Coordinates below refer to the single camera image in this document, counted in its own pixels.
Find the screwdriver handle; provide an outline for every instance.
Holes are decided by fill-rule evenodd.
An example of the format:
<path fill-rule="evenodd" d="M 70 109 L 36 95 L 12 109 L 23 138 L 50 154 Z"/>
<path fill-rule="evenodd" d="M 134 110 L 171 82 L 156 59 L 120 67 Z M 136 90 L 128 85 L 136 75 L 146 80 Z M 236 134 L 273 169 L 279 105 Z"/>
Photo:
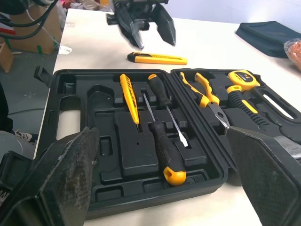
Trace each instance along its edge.
<path fill-rule="evenodd" d="M 169 140 L 164 124 L 161 121 L 152 122 L 150 130 L 154 134 L 158 161 L 166 181 L 173 186 L 183 184 L 186 180 L 186 171 L 182 155 Z"/>
<path fill-rule="evenodd" d="M 207 107 L 208 103 L 210 102 L 209 98 L 206 97 L 204 94 L 202 94 L 201 92 L 199 92 L 196 88 L 194 88 L 192 85 L 190 85 L 186 78 L 185 78 L 185 74 L 183 72 L 180 72 L 180 75 L 182 77 L 182 82 L 184 83 L 184 86 L 191 89 L 194 92 L 194 95 L 196 95 L 197 97 L 197 104 L 200 107 Z"/>
<path fill-rule="evenodd" d="M 265 120 L 265 118 L 258 114 L 258 111 L 244 99 L 241 90 L 241 86 L 237 85 L 227 88 L 229 106 L 242 109 L 250 116 L 252 121 L 254 121 L 259 128 L 265 129 L 265 127 L 268 126 L 269 123 Z"/>
<path fill-rule="evenodd" d="M 152 74 L 148 77 L 148 82 L 151 90 L 159 100 L 159 105 L 161 107 L 171 107 L 172 102 L 166 94 L 166 89 L 162 80 L 156 74 Z"/>

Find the flathead screwdriver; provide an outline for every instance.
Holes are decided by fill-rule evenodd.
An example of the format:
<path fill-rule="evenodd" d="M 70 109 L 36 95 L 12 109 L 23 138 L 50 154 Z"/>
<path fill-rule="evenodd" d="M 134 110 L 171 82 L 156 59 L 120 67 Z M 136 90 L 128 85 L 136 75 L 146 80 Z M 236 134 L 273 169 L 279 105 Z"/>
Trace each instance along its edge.
<path fill-rule="evenodd" d="M 157 158 L 163 170 L 163 175 L 169 184 L 173 186 L 181 185 L 186 180 L 186 171 L 182 155 L 168 138 L 163 122 L 156 121 L 144 93 L 143 97 L 153 120 L 150 124 L 150 131 L 154 135 Z"/>
<path fill-rule="evenodd" d="M 184 144 L 185 147 L 187 147 L 188 146 L 187 140 L 185 139 L 184 135 L 180 131 L 180 128 L 179 128 L 178 124 L 176 123 L 176 121 L 169 109 L 169 107 L 172 105 L 172 102 L 167 97 L 164 83 L 155 74 L 152 74 L 148 77 L 148 82 L 149 82 L 149 86 L 150 86 L 151 90 L 155 93 L 155 95 L 159 99 L 159 105 L 161 107 L 165 107 L 167 109 L 167 111 L 169 112 L 170 117 L 173 120 L 174 126 L 179 134 L 180 141 Z"/>

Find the tape measure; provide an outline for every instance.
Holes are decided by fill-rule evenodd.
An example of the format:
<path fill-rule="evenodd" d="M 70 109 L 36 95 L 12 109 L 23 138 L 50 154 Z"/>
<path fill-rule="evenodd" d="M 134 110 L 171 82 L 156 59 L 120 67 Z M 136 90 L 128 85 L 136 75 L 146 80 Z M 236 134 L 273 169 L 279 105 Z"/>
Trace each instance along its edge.
<path fill-rule="evenodd" d="M 228 78 L 238 86 L 241 86 L 241 91 L 250 90 L 255 86 L 260 86 L 256 78 L 247 70 L 232 71 L 228 74 Z"/>

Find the yellow tape measure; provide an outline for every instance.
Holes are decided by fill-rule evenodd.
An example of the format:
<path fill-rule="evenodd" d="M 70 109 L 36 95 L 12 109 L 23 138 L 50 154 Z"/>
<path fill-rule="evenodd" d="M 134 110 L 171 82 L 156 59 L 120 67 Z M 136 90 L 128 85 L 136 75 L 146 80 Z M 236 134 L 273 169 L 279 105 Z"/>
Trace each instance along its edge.
<path fill-rule="evenodd" d="M 137 103 L 136 103 L 136 98 L 135 98 L 131 80 L 125 74 L 122 74 L 120 76 L 120 84 L 123 90 L 124 98 L 127 102 L 128 109 L 131 113 L 132 119 L 135 124 L 139 125 Z"/>
<path fill-rule="evenodd" d="M 166 64 L 166 65 L 186 65 L 188 60 L 179 56 L 170 56 L 153 53 L 132 52 L 127 55 L 127 59 L 134 63 Z"/>
<path fill-rule="evenodd" d="M 242 88 L 242 92 L 250 90 L 255 86 L 260 86 L 256 78 L 247 70 L 232 71 L 228 74 L 228 78 Z"/>

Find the pliers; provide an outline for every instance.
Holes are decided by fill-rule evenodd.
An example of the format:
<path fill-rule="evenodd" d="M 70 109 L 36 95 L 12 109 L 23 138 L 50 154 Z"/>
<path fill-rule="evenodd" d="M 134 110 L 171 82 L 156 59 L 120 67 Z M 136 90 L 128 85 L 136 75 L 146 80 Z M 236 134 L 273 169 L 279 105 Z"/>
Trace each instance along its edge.
<path fill-rule="evenodd" d="M 228 121 L 226 114 L 219 107 L 220 100 L 217 96 L 214 95 L 214 93 L 212 91 L 212 87 L 210 85 L 210 82 L 200 73 L 196 73 L 196 75 L 194 76 L 194 80 L 201 83 L 202 86 L 204 87 L 205 92 L 206 92 L 206 95 L 204 95 L 187 82 L 187 80 L 185 79 L 185 74 L 183 72 L 180 72 L 180 76 L 182 77 L 184 86 L 191 89 L 194 92 L 194 94 L 196 95 L 197 104 L 200 107 L 209 107 L 213 111 L 216 118 L 225 127 L 225 129 L 230 127 L 230 123 Z"/>

